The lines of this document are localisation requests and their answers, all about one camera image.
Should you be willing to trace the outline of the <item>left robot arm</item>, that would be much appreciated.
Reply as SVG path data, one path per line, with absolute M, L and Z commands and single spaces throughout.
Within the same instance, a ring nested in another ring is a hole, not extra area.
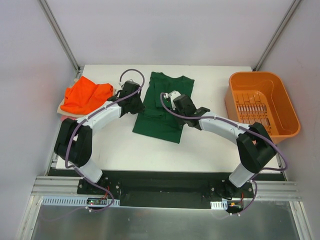
M 106 183 L 101 179 L 103 172 L 92 160 L 93 136 L 110 122 L 130 113 L 144 110 L 141 100 L 141 86 L 133 80 L 122 85 L 119 94 L 108 98 L 98 109 L 76 120 L 66 118 L 62 121 L 54 153 L 66 164 L 77 169 L 89 180 L 88 188 L 99 195 L 105 191 Z

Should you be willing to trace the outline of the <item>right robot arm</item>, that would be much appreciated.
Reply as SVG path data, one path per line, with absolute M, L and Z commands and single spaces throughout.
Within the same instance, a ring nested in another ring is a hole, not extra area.
M 221 198 L 230 200 L 241 194 L 243 185 L 276 155 L 273 142 L 261 123 L 244 124 L 216 115 L 208 108 L 196 108 L 188 95 L 178 91 L 172 91 L 167 98 L 180 125 L 214 133 L 237 146 L 240 163 L 215 189 Z

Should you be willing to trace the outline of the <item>dark green t shirt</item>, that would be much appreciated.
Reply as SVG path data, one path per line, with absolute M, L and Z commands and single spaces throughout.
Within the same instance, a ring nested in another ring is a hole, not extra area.
M 179 144 L 183 127 L 178 124 L 175 116 L 163 108 L 161 93 L 177 91 L 190 97 L 194 82 L 184 75 L 173 78 L 153 71 L 143 100 L 145 109 L 138 114 L 132 132 Z

